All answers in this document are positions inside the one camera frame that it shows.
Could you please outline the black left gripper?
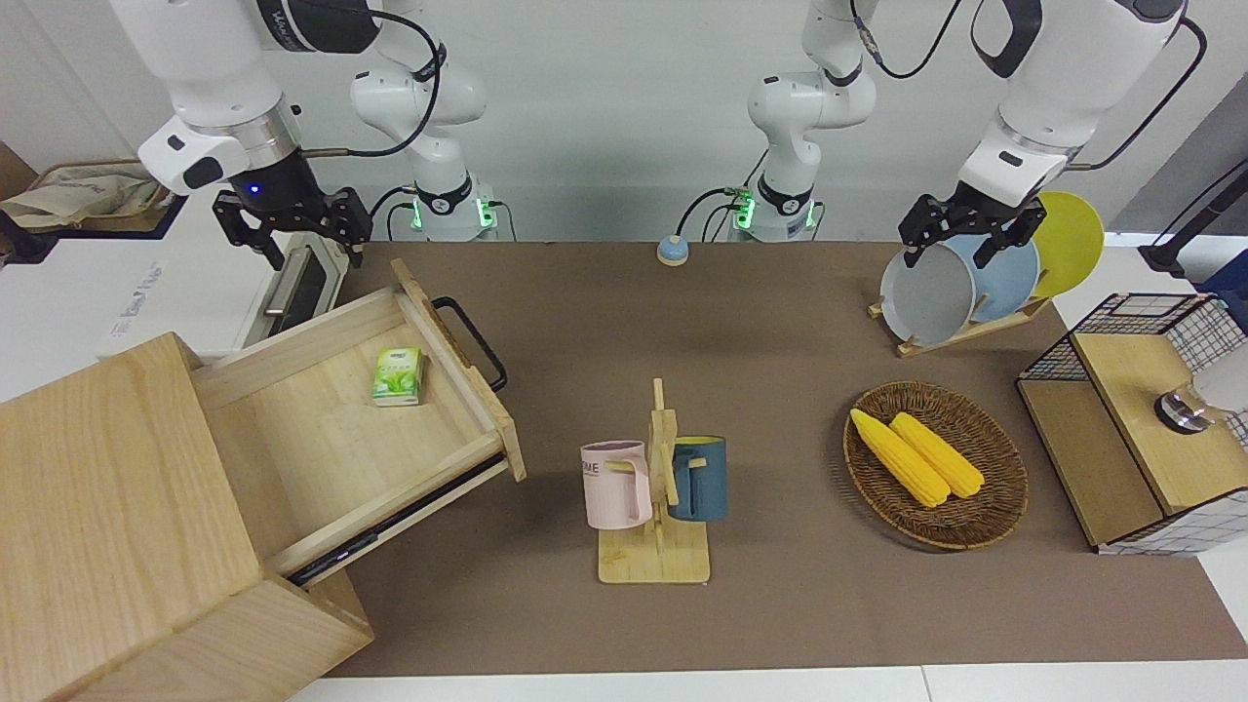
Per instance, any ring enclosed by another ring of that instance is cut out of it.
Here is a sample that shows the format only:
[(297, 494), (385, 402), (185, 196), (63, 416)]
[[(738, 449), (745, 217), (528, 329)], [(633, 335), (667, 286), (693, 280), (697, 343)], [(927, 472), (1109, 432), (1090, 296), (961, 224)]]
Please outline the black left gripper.
[(983, 234), (973, 264), (986, 269), (998, 254), (1030, 244), (1045, 219), (1046, 209), (1035, 206), (1035, 191), (1018, 205), (1006, 205), (958, 179), (948, 200), (921, 195), (901, 219), (902, 261), (914, 269), (935, 244), (958, 234)]

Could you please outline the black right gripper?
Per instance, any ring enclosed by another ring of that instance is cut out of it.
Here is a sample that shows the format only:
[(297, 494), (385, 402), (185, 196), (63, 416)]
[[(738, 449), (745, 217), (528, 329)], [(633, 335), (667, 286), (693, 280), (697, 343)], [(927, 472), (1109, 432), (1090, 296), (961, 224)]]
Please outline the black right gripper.
[[(312, 231), (327, 235), (347, 254), (349, 266), (359, 269), (364, 244), (369, 244), (373, 222), (359, 194), (352, 187), (327, 196), (318, 186), (302, 147), (285, 159), (250, 172), (226, 179), (230, 190), (213, 199), (213, 217), (232, 246), (253, 250), (273, 271), (285, 269), (285, 254), (273, 240), (278, 231)], [(258, 219), (250, 226), (245, 212)]]

